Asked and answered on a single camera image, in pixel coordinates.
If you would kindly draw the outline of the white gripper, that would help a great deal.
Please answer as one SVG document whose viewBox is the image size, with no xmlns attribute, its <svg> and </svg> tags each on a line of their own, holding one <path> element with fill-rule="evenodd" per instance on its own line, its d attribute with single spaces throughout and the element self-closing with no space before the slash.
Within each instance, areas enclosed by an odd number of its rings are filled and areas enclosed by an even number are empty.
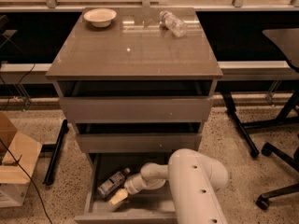
<svg viewBox="0 0 299 224">
<path fill-rule="evenodd" d="M 135 195 L 146 187 L 146 182 L 141 174 L 134 174 L 127 177 L 124 183 L 125 189 L 119 189 L 108 201 L 111 205 L 116 205 L 128 197 L 128 193 Z"/>
</svg>

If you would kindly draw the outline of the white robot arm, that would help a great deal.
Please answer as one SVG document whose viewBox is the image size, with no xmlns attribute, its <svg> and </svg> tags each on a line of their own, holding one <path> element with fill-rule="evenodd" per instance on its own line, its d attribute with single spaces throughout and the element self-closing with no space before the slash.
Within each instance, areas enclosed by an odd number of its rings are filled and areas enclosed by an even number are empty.
<svg viewBox="0 0 299 224">
<path fill-rule="evenodd" d="M 146 163 L 108 201 L 118 206 L 129 195 L 159 189 L 168 181 L 178 224 L 228 224 L 215 192 L 228 183 L 225 166 L 191 149 L 175 151 L 168 164 Z"/>
</svg>

